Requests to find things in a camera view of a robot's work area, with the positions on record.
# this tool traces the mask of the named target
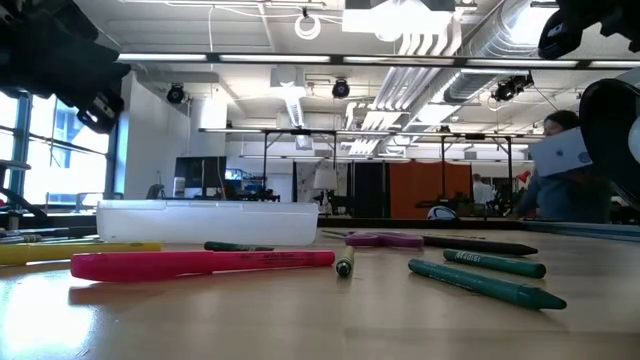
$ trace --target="green marker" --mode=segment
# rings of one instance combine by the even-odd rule
[[[238,245],[216,241],[207,241],[204,243],[204,249],[211,251],[273,251],[273,248],[266,246]]]
[[[529,309],[557,309],[567,307],[567,303],[548,292],[528,285],[488,278],[486,276],[436,265],[419,259],[409,261],[409,269],[418,275],[459,286],[461,288],[491,296]]]
[[[547,268],[540,263],[529,263],[467,251],[447,249],[444,251],[444,257],[447,260],[455,261],[460,264],[474,265],[536,279],[542,279],[547,273]]]

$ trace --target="wooden table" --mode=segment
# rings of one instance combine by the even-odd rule
[[[412,257],[443,261],[434,248],[358,250],[350,280],[327,267],[102,284],[72,278],[67,262],[36,264],[0,269],[0,358],[640,359],[640,245],[441,232],[537,247],[544,280],[473,270],[568,308],[535,312],[412,274]],[[313,248],[342,246],[319,234]]]

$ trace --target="person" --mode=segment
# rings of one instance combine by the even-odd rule
[[[544,134],[553,136],[578,126],[576,113],[561,110],[545,119]],[[515,215],[523,217],[537,207],[538,216],[547,220],[608,223],[611,196],[609,181],[597,177],[590,168],[545,177],[534,171]]]
[[[494,198],[493,189],[482,182],[480,174],[473,174],[471,177],[473,178],[473,202],[475,208],[484,214],[487,203]]]

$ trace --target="plastic box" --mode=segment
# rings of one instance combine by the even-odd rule
[[[105,242],[303,246],[315,240],[317,222],[317,206],[298,203],[104,200],[97,210]]]

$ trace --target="blue shirt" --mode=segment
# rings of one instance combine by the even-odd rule
[[[538,176],[534,171],[516,214],[524,216],[537,206],[538,215],[545,220],[608,223],[612,194],[605,180],[583,184],[562,175]]]

